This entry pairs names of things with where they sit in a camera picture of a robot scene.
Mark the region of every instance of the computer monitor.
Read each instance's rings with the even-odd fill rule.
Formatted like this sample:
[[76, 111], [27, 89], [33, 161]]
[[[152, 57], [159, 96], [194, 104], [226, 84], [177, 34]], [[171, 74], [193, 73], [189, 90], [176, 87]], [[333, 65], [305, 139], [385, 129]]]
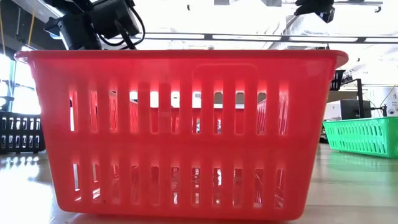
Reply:
[[[358, 119], [358, 100], [340, 100], [341, 119]], [[364, 118], [371, 118], [371, 102], [363, 101]]]

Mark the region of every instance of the desk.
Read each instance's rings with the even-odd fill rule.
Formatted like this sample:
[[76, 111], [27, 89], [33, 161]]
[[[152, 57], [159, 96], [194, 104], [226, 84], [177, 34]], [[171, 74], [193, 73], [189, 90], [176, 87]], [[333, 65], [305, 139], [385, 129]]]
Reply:
[[[374, 224], [397, 219], [398, 160], [335, 152], [323, 144], [317, 151], [304, 215], [278, 223]], [[0, 156], [0, 223], [219, 222], [63, 212], [55, 201], [47, 155], [41, 152]]]

